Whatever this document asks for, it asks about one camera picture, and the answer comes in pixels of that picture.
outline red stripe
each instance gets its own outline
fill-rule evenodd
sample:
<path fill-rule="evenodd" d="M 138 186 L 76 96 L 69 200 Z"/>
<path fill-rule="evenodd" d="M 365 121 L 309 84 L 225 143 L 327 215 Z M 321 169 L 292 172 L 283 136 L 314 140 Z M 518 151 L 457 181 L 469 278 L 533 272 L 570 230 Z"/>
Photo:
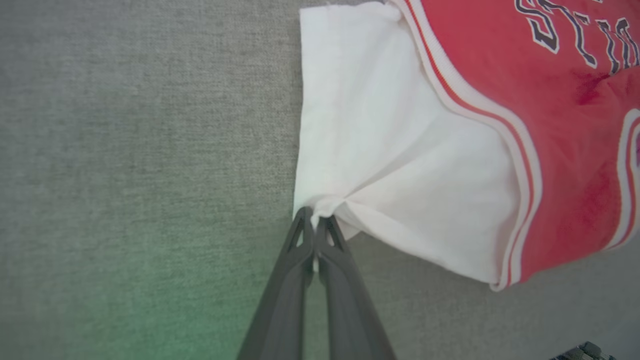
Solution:
<path fill-rule="evenodd" d="M 520 139 L 520 137 L 518 136 L 518 133 L 515 131 L 515 128 L 513 127 L 513 125 L 511 125 L 510 122 L 508 122 L 506 119 L 503 119 L 502 117 L 496 115 L 496 114 L 492 114 L 489 113 L 487 111 L 484 111 L 482 109 L 476 108 L 475 106 L 472 106 L 470 104 L 467 104 L 464 100 L 462 100 L 452 89 L 451 87 L 449 87 L 449 84 L 446 82 L 445 78 L 443 77 L 443 75 L 440 73 L 440 71 L 438 70 L 438 67 L 435 64 L 435 61 L 433 60 L 433 56 L 431 55 L 431 52 L 429 51 L 429 47 L 427 46 L 427 42 L 424 39 L 424 34 L 422 32 L 422 28 L 420 27 L 420 24 L 418 23 L 418 19 L 415 16 L 415 12 L 413 10 L 413 7 L 411 6 L 411 3 L 409 0 L 405 0 L 405 3 L 407 5 L 407 7 L 409 8 L 409 11 L 411 12 L 411 15 L 413 17 L 413 22 L 416 25 L 418 32 L 420 33 L 420 39 L 422 40 L 422 45 L 424 46 L 425 52 L 427 53 L 427 56 L 429 57 L 429 62 L 431 64 L 431 67 L 433 68 L 436 76 L 438 77 L 438 80 L 440 82 L 440 84 L 442 84 L 442 86 L 444 87 L 445 91 L 447 92 L 447 95 L 449 95 L 449 97 L 455 101 L 458 105 L 473 111 L 475 113 L 487 116 L 487 117 L 491 117 L 495 120 L 500 121 L 501 123 L 503 123 L 511 132 L 511 134 L 513 135 L 513 137 L 515 138 L 518 147 L 520 148 L 520 152 L 523 154 L 523 160 L 524 160 L 524 165 L 525 165 L 525 170 L 527 172 L 527 181 L 529 182 L 529 207 L 527 208 L 527 214 L 524 218 L 524 221 L 522 223 L 522 225 L 524 225 L 527 222 L 527 219 L 529 218 L 529 215 L 531 214 L 531 208 L 533 205 L 533 176 L 531 174 L 531 168 L 530 168 L 530 164 L 529 164 L 529 159 L 527 159 L 527 155 L 526 152 L 524 151 L 524 145 L 522 143 L 522 140 Z M 522 230 L 522 226 L 518 229 L 518 232 L 516 233 L 516 239 L 518 238 L 518 236 L 520 235 L 520 231 Z M 513 246 L 511 247 L 511 252 L 509 254 L 509 263 L 508 263 L 508 280 L 507 280 L 507 286 L 511 285 L 511 257 L 513 256 L 513 249 L 515 249 L 515 241 L 513 243 Z"/>

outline gray carpet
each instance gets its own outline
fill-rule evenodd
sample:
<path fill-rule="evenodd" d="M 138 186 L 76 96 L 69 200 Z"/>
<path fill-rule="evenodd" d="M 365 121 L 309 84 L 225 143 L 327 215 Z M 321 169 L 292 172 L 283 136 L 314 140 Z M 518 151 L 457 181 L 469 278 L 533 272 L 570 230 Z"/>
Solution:
<path fill-rule="evenodd" d="M 235 357 L 293 211 L 298 9 L 323 3 L 0 2 L 0 358 Z M 640 241 L 502 293 L 351 248 L 399 359 L 548 359 L 640 304 Z M 305 331 L 327 359 L 317 281 Z"/>

